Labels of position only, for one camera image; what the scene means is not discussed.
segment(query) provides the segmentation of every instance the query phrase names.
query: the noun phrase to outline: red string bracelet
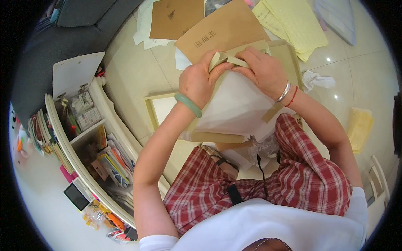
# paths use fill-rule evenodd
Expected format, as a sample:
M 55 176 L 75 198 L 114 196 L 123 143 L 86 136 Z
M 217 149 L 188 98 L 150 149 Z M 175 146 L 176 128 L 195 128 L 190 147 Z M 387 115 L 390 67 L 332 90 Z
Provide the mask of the red string bracelet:
M 296 91 L 295 91 L 295 93 L 293 94 L 293 98 L 292 98 L 292 100 L 290 101 L 290 103 L 287 105 L 287 106 L 285 106 L 285 107 L 288 107 L 288 106 L 290 106 L 290 104 L 293 102 L 293 99 L 295 98 L 295 96 L 296 96 L 296 93 L 297 93 L 297 86 L 296 86 Z

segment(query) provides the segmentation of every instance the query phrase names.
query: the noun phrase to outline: red plaid pants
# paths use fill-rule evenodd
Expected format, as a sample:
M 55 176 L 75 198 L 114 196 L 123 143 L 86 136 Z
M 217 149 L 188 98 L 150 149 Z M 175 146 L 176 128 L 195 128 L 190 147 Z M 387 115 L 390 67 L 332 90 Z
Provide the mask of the red plaid pants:
M 343 216 L 349 207 L 352 187 L 342 170 L 321 156 L 289 114 L 281 114 L 277 119 L 275 136 L 281 163 L 278 170 L 265 179 L 268 201 Z M 236 185 L 243 201 L 266 199 L 262 180 L 235 180 L 224 173 L 206 151 L 194 148 L 164 199 L 179 236 L 231 207 L 227 188 L 232 184 Z

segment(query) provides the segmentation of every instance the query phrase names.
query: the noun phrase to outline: person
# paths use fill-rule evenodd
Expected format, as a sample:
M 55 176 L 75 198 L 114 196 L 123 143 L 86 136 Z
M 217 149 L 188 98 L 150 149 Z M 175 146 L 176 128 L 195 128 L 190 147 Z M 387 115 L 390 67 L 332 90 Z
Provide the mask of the person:
M 294 118 L 281 114 L 275 125 L 280 165 L 269 178 L 236 180 L 236 166 L 196 147 L 162 201 L 159 178 L 176 140 L 196 116 L 177 102 L 134 169 L 140 250 L 359 250 L 365 241 L 367 204 L 340 122 L 291 83 L 286 91 L 286 73 L 277 58 L 247 47 L 236 57 L 250 69 L 222 63 L 208 74 L 215 52 L 183 71 L 181 94 L 202 109 L 224 71 L 240 73 L 271 99 L 284 96 L 280 102 L 300 114 L 331 160 L 320 155 Z

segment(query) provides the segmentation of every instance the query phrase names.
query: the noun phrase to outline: jade bangle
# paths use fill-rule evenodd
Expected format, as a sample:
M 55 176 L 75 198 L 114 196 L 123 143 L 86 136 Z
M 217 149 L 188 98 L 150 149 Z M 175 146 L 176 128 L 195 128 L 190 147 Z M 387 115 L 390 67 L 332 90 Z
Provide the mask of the jade bangle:
M 200 110 L 200 108 L 198 106 L 196 106 L 188 97 L 184 96 L 181 93 L 177 93 L 174 98 L 177 101 L 182 102 L 183 104 L 185 104 L 188 108 L 190 108 L 193 113 L 197 116 L 197 118 L 201 118 L 202 116 L 202 112 Z

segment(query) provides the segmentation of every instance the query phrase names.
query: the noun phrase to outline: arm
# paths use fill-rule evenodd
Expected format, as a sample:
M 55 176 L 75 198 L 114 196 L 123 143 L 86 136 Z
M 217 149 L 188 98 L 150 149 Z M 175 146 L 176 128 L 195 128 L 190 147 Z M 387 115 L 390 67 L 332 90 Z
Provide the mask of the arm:
M 286 73 L 280 61 L 252 47 L 247 47 L 246 50 L 238 53 L 236 57 L 245 60 L 251 69 L 234 67 L 232 71 L 243 74 L 262 93 L 273 100 L 277 100 L 287 83 Z M 281 103 L 288 105 L 295 91 L 296 87 L 292 86 Z M 315 99 L 300 90 L 297 91 L 289 108 L 303 117 L 317 138 L 328 148 L 331 161 L 342 169 L 352 186 L 363 188 L 359 168 L 349 138 L 336 117 Z
M 215 51 L 208 52 L 197 64 L 180 75 L 179 92 L 202 109 L 211 99 L 216 80 L 233 65 L 223 63 L 208 74 Z M 134 215 L 139 239 L 148 235 L 178 237 L 176 227 L 163 204 L 158 181 L 172 153 L 175 142 L 195 118 L 178 102 L 142 149 L 133 175 Z

